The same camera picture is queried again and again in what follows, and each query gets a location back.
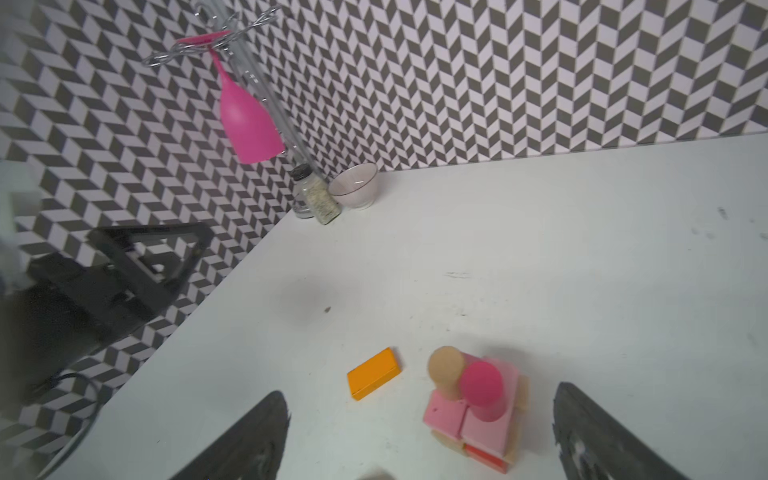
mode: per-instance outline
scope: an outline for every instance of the stack of toy blocks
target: stack of toy blocks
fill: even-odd
[[[528,409],[530,381],[500,359],[479,359],[452,346],[429,358],[435,390],[424,423],[443,445],[506,473],[515,463],[519,417]]]

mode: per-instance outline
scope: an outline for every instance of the pink cylinder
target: pink cylinder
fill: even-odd
[[[479,361],[467,366],[458,381],[458,389],[478,420],[494,422],[507,410],[504,379],[488,362]]]

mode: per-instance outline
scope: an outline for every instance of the bowl rim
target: bowl rim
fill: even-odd
[[[373,166],[376,168],[376,169],[373,171],[373,175],[372,175],[372,176],[371,176],[371,177],[370,177],[368,180],[366,180],[366,182],[365,182],[364,184],[362,184],[362,185],[358,186],[358,187],[357,187],[355,190],[351,190],[351,191],[348,191],[348,192],[346,192],[345,194],[338,194],[338,195],[336,195],[336,194],[331,194],[331,192],[330,192],[330,190],[331,190],[331,186],[333,185],[333,182],[335,182],[335,181],[336,181],[336,178],[339,178],[339,177],[341,177],[342,175],[344,175],[346,172],[352,171],[352,170],[356,169],[357,167],[361,167],[361,166],[363,166],[363,165],[373,165]],[[355,192],[357,192],[358,190],[360,190],[361,188],[363,188],[363,187],[364,187],[364,186],[366,186],[367,184],[371,183],[371,181],[372,181],[374,178],[376,178],[376,175],[378,175],[378,174],[379,174],[379,167],[378,167],[378,165],[374,164],[373,162],[362,162],[361,164],[357,164],[357,165],[355,165],[354,167],[350,167],[350,168],[347,168],[347,169],[346,169],[346,170],[344,170],[342,173],[340,173],[340,174],[336,175],[336,176],[333,178],[333,180],[331,180],[331,183],[328,185],[328,193],[329,193],[329,194],[331,194],[331,197],[344,197],[345,195],[354,194]]]

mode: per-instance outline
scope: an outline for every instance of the geometric wallpaper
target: geometric wallpaper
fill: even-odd
[[[329,174],[768,129],[757,2],[276,3],[253,49]]]
[[[215,233],[165,316],[74,365],[108,398],[288,211],[286,164],[237,162],[217,120],[210,56],[141,65],[176,38],[204,33],[188,3],[39,0],[2,22],[0,161],[25,162],[45,197],[39,215],[16,218],[25,261],[61,251],[91,265],[98,259],[85,236],[101,225],[204,221]],[[69,379],[42,405],[3,412],[0,465],[43,462],[80,429],[93,400]]]
[[[273,3],[224,1],[244,21]],[[285,8],[250,45],[329,176],[768,130],[768,12],[755,2],[274,3]],[[14,5],[0,15],[0,161],[25,162],[44,196],[39,215],[16,218],[23,260],[98,262],[85,236],[101,225],[215,233],[166,315],[74,365],[109,398],[287,212],[290,162],[237,162],[207,55],[141,66],[205,32],[186,0]],[[85,386],[0,412],[0,477],[34,471],[79,430]]]

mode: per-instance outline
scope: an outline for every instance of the clear bowl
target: clear bowl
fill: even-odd
[[[368,208],[379,192],[376,164],[360,164],[344,170],[328,186],[328,193],[344,207],[362,210]]]

